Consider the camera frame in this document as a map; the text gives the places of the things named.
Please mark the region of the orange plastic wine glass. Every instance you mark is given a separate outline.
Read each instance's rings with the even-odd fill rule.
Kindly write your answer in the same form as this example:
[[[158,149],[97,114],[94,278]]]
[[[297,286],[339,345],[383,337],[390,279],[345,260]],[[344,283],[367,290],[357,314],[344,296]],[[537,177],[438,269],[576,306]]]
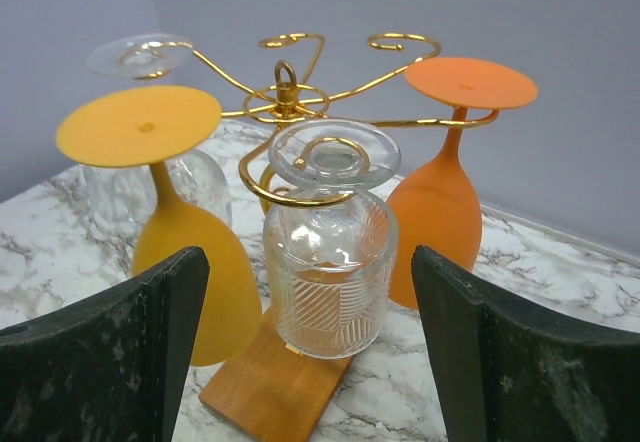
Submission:
[[[409,66],[409,85],[454,108],[455,121],[469,109],[516,109],[533,102],[538,88],[512,68],[479,59],[436,57]],[[404,178],[387,198],[398,227],[398,253],[390,298],[418,308],[411,276],[411,258],[426,245],[471,271],[482,239],[482,214],[476,191],[459,161],[463,131],[449,128],[439,153]]]

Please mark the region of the clear glass tumbler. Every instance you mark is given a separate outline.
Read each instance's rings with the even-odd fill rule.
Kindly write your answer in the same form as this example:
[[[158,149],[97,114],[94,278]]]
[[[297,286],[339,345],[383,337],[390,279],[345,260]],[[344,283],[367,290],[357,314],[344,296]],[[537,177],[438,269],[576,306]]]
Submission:
[[[375,126],[339,119],[296,123],[272,140],[269,162],[303,200],[344,196],[317,207],[273,205],[263,244],[275,326],[297,351],[350,357],[378,336],[387,311],[398,224],[373,194],[400,165],[396,142]]]

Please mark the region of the yellow plastic wine glass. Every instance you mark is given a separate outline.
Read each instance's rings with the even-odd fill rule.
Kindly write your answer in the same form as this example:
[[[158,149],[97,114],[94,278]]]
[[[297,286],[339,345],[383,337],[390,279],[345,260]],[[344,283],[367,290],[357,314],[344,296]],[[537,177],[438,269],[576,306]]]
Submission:
[[[135,275],[187,246],[201,247],[210,265],[191,363],[214,365],[242,352],[262,320],[255,275],[244,246],[218,217],[185,202],[166,160],[204,142],[221,120],[210,94],[179,85],[154,85],[111,93],[86,103],[60,124],[59,150],[93,167],[148,166],[156,208],[134,248]]]

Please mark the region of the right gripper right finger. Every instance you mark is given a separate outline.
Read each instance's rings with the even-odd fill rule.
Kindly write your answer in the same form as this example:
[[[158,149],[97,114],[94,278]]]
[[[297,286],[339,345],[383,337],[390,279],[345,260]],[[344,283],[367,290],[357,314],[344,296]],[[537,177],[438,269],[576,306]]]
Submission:
[[[638,440],[638,333],[550,310],[429,247],[411,265],[449,440]]]

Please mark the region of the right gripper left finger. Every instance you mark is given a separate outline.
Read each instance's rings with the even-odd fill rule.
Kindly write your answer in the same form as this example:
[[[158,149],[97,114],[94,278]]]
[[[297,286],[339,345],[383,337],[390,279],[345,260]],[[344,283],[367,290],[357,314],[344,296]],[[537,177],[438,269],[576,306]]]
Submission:
[[[208,275],[204,251],[188,247],[3,329],[2,440],[171,440]]]

